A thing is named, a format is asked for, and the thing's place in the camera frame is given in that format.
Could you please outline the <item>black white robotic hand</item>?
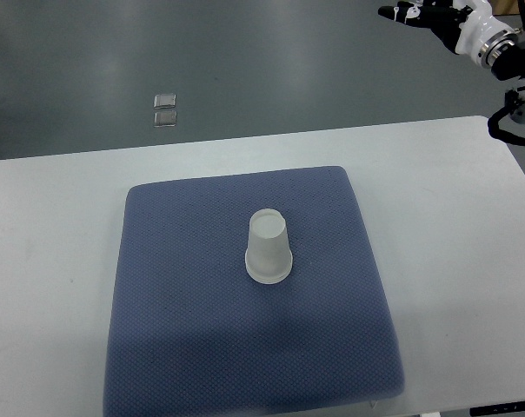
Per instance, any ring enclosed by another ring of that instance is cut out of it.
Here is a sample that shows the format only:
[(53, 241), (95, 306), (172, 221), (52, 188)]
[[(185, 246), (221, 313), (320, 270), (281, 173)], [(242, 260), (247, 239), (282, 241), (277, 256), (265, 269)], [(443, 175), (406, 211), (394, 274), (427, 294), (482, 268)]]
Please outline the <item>black white robotic hand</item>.
[(518, 42), (516, 31), (494, 17), (487, 1), (399, 1), (380, 7), (378, 15), (431, 30), (446, 49), (484, 69)]

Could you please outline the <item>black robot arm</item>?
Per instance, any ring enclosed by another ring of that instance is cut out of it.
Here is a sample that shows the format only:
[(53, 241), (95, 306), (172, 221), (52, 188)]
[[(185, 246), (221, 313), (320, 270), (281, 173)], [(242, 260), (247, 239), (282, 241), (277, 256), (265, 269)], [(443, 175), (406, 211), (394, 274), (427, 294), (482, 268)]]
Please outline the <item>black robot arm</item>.
[(525, 41), (501, 52), (491, 72), (499, 81), (513, 80), (505, 92), (504, 107), (512, 121), (525, 125)]

